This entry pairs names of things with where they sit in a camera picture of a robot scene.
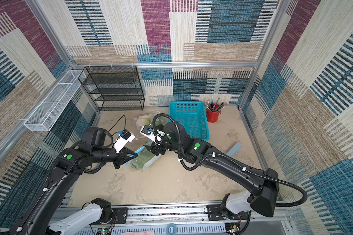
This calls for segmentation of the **blue-zip clear bag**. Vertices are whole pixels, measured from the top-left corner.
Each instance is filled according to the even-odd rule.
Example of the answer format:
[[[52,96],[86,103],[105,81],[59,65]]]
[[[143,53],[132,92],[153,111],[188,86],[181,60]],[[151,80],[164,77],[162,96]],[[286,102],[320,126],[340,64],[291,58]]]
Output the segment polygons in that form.
[[[146,147],[150,147],[151,144],[151,141],[145,142],[145,144],[135,152],[138,156],[132,158],[126,165],[131,166],[135,170],[143,170],[150,167],[161,156],[160,154],[155,155],[146,149]]]

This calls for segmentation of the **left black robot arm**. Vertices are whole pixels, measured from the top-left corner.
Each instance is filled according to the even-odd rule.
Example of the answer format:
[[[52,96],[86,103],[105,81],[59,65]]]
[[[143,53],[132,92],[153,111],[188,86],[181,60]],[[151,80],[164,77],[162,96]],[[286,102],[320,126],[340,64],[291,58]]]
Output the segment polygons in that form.
[[[116,169],[137,157],[125,147],[135,136],[124,129],[115,140],[105,129],[88,128],[81,141],[60,152],[54,161],[43,188],[7,235],[73,235],[95,222],[110,224],[116,216],[111,203],[96,198],[75,214],[50,223],[55,211],[71,186],[82,174],[94,174],[106,163]]]

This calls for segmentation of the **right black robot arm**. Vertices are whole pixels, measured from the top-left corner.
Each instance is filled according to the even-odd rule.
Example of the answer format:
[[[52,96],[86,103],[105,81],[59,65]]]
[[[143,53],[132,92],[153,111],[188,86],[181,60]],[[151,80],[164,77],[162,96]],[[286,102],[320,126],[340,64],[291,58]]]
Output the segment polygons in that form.
[[[278,174],[269,168],[266,171],[246,165],[230,157],[212,144],[198,138],[192,138],[183,125],[170,115],[157,114],[152,126],[144,125],[140,133],[152,141],[148,151],[163,155],[166,151],[177,154],[184,169],[193,171],[200,166],[223,174],[243,186],[248,193],[245,196],[227,194],[223,199],[222,213],[225,217],[245,210],[253,210],[265,217],[273,217],[276,207],[296,207],[308,199],[307,192],[301,187],[280,180]],[[278,203],[279,186],[284,185],[299,191],[301,199]]]

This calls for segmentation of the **left chinese cabbage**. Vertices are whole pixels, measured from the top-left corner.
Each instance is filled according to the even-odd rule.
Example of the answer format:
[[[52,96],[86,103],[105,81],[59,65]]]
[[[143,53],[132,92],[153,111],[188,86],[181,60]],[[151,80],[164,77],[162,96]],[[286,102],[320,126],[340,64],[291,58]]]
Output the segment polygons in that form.
[[[137,158],[133,159],[130,165],[135,170],[143,170],[150,167],[158,158],[159,156],[154,155],[144,148],[139,151]]]

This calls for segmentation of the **cabbage in dotted bag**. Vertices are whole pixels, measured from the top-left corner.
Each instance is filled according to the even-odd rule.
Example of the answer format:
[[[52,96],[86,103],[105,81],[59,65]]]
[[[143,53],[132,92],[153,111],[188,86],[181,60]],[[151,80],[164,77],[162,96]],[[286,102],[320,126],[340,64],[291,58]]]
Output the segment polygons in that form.
[[[140,121],[140,126],[144,126],[144,125],[153,127],[153,117],[150,117],[150,116],[143,117]]]

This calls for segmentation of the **pink-zip dotted bag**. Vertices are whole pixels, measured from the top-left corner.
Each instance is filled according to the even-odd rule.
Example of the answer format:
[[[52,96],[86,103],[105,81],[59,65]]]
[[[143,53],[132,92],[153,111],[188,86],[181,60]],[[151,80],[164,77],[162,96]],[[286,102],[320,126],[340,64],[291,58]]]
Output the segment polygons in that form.
[[[150,114],[141,115],[135,118],[137,130],[141,131],[144,125],[153,126],[153,118],[155,115],[156,113],[150,113]],[[167,122],[168,122],[168,119],[166,119],[165,117],[159,117],[156,120],[156,126],[160,124],[165,125]]]

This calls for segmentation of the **teal plastic basket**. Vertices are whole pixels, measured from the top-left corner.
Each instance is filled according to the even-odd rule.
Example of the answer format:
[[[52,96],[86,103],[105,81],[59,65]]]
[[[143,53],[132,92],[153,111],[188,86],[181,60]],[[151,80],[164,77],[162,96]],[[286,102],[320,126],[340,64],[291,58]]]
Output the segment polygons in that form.
[[[201,101],[174,101],[169,104],[169,115],[181,125],[192,138],[208,141],[210,138],[206,106]]]

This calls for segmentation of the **red pen cup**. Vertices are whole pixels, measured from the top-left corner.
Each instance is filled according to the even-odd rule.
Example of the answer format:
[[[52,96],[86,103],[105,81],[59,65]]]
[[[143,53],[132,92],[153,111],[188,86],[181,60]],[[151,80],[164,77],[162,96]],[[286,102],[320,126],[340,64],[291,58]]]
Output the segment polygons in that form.
[[[206,113],[207,113],[207,121],[210,123],[215,123],[218,121],[219,115],[221,111],[218,109],[220,105],[213,104],[213,110],[211,110],[211,105],[207,106]]]

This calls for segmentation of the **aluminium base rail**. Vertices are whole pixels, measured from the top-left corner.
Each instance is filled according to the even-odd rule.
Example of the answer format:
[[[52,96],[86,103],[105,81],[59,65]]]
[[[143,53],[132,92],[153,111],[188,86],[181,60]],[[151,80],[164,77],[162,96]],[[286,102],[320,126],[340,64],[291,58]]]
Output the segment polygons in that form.
[[[273,217],[243,211],[233,220],[219,215],[220,202],[113,206],[114,222],[83,223],[68,235],[297,235],[287,209]]]

